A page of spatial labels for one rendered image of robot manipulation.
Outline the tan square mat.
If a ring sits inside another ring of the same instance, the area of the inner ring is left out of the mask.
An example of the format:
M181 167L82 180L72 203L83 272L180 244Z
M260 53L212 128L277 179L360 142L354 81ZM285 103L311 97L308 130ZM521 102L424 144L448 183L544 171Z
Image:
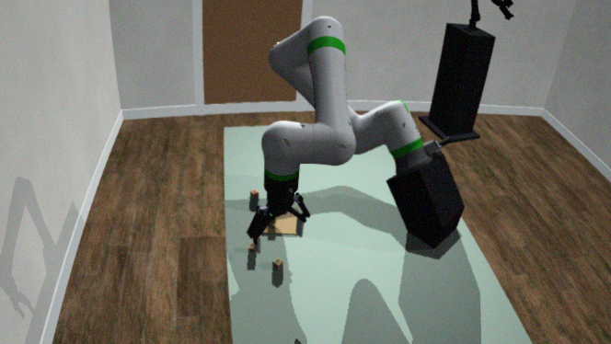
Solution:
M287 212L276 218L276 223L270 223L263 234L297 235L296 219L294 215Z

